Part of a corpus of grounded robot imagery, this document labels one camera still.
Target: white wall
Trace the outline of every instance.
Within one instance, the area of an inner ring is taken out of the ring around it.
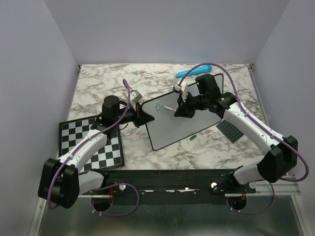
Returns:
[[[315,1],[291,0],[260,52],[254,75],[271,126],[299,141],[310,166],[299,184],[315,232]],[[299,162],[294,170],[304,174]]]
[[[27,235],[78,66],[43,0],[0,1],[0,231]]]
[[[79,63],[253,63],[289,0],[45,0]]]

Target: marble countertop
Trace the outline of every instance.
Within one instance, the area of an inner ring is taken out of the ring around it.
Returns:
[[[155,98],[171,91],[174,75],[191,69],[193,64],[105,64],[83,65],[71,105],[69,120],[98,115],[104,97],[116,95],[127,99],[123,85],[126,79],[143,99]],[[244,105],[263,120],[261,108],[246,65],[224,64],[231,74]],[[211,74],[221,73],[213,68]],[[187,77],[188,84],[196,76]],[[232,91],[224,75],[223,91]],[[158,151],[153,151],[145,126],[136,128],[132,123],[121,131],[125,156],[122,170],[156,169],[223,169],[237,168],[262,158],[259,149],[246,136],[232,144],[217,128],[212,126],[190,141],[185,138]]]

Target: cable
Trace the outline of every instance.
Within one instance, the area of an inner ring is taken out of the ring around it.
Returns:
[[[232,87],[233,87],[233,90],[234,90],[234,93],[235,93],[235,97],[236,97],[236,101],[238,103],[238,105],[240,106],[242,112],[244,112],[244,114],[246,114],[247,112],[245,111],[245,108],[242,106],[241,104],[241,100],[238,96],[238,93],[237,93],[237,90],[236,90],[236,87],[235,87],[235,84],[233,82],[233,79],[231,77],[231,75],[227,72],[227,70],[220,66],[219,64],[216,64],[216,63],[201,63],[199,65],[196,65],[194,66],[192,69],[190,69],[186,75],[183,76],[183,78],[180,80],[179,82],[179,85],[182,84],[183,80],[186,78],[186,76],[191,73],[194,69],[200,67],[200,66],[203,66],[203,65],[214,65],[218,68],[220,68],[221,70],[223,70],[226,75],[228,76],[231,84],[232,84]],[[292,152],[294,152],[295,155],[297,155],[300,160],[303,162],[304,166],[305,166],[305,174],[304,176],[302,176],[301,178],[299,179],[285,179],[285,178],[280,178],[281,180],[284,180],[284,181],[288,181],[288,182],[300,182],[300,181],[303,181],[307,178],[307,176],[309,175],[309,172],[310,172],[310,168],[309,168],[309,165],[307,164],[306,160],[304,159],[304,157],[297,151],[295,150],[293,147],[291,147],[289,144],[287,144],[285,141],[283,141],[282,139],[276,137],[276,136],[273,136],[273,134],[267,130],[265,127],[263,127],[261,124],[259,124],[250,114],[247,114],[248,118],[254,123],[256,124],[256,126],[258,126],[261,130],[263,130],[264,132],[266,132],[270,137],[273,137],[275,140],[277,140],[278,142],[282,143],[283,145],[285,145],[287,148],[289,148]]]
[[[125,126],[124,128],[122,128],[122,129],[120,129],[120,130],[126,129],[126,128],[127,128],[127,126],[128,126],[128,124],[129,124],[129,123],[127,123],[127,124],[126,124],[126,126]]]
[[[111,188],[111,187],[116,187],[116,186],[119,186],[119,185],[126,185],[126,186],[129,186],[129,187],[133,188],[133,190],[136,192],[136,194],[137,194],[137,203],[136,203],[135,207],[134,207],[131,211],[128,211],[128,212],[126,212],[126,213],[122,213],[122,214],[110,214],[110,213],[106,213],[106,212],[102,212],[102,211],[100,212],[100,211],[95,210],[95,208],[94,208],[94,202],[92,202],[92,204],[91,204],[91,205],[92,205],[92,208],[93,208],[92,213],[93,213],[93,212],[96,212],[96,213],[99,213],[100,215],[107,215],[107,216],[125,216],[125,215],[129,215],[129,214],[133,213],[133,212],[138,208],[139,202],[140,202],[140,196],[139,196],[138,190],[136,189],[135,186],[133,186],[133,185],[131,185],[131,184],[129,184],[129,183],[116,183],[116,184],[109,185],[109,186],[104,187],[104,188],[95,189],[95,190],[93,190],[93,191],[102,191],[102,190],[105,190],[105,189],[108,189],[108,188]]]
[[[271,189],[272,189],[272,201],[270,203],[270,205],[265,209],[265,210],[261,210],[261,211],[257,211],[257,212],[249,212],[249,211],[240,211],[240,210],[236,210],[233,208],[233,205],[232,205],[232,201],[230,198],[226,198],[226,204],[228,206],[228,208],[230,208],[230,210],[234,211],[234,212],[237,212],[237,213],[241,213],[241,214],[245,214],[245,215],[258,215],[258,214],[262,214],[262,213],[265,213],[266,211],[270,210],[271,207],[274,205],[275,203],[275,189],[274,187],[272,186],[271,183],[269,183],[270,186],[271,186]]]
[[[122,119],[125,117],[127,111],[128,111],[128,108],[129,108],[129,105],[130,105],[130,88],[129,88],[129,85],[128,85],[128,82],[123,79],[123,84],[124,86],[126,87],[127,91],[128,91],[128,99],[127,99],[127,105],[126,105],[126,108],[122,114],[122,116],[118,119],[118,121],[116,121],[114,124],[112,124],[111,126],[107,127],[106,129],[103,129],[102,131],[99,131],[97,132],[96,134],[92,135],[91,136],[91,139],[93,139],[95,136],[99,135],[99,134],[102,134],[104,132],[106,132],[107,130],[110,130],[112,128],[114,128],[116,125],[118,125],[120,123],[120,121],[122,121]],[[61,164],[61,166],[58,168],[58,170],[56,171],[51,183],[50,183],[50,186],[49,186],[49,190],[48,190],[48,195],[47,195],[47,205],[48,205],[48,208],[50,210],[54,210],[58,207],[58,205],[56,206],[51,206],[51,193],[53,191],[53,187],[54,187],[54,184],[55,184],[55,181],[60,173],[60,171],[62,170],[62,168],[66,165],[66,163],[71,159],[71,157],[84,145],[86,144],[88,141],[90,141],[90,139],[86,139],[85,141],[83,141],[76,149],[74,149],[71,153],[71,155]]]

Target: screw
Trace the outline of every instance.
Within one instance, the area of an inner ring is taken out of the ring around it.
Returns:
[[[256,188],[256,183],[255,182],[250,182],[250,188],[251,189],[254,189],[254,188]]]
[[[122,185],[119,185],[119,189],[124,191],[124,189],[126,188],[126,185],[122,184]]]
[[[218,188],[218,184],[215,183],[215,182],[211,183],[211,188],[212,188],[213,190],[216,190],[216,189]]]

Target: chessboard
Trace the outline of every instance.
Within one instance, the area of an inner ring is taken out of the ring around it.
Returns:
[[[96,117],[69,120],[59,124],[59,156],[72,150],[87,135]],[[110,170],[125,166],[119,126],[114,129],[117,132],[112,134],[111,140],[87,161],[80,174],[91,169]]]

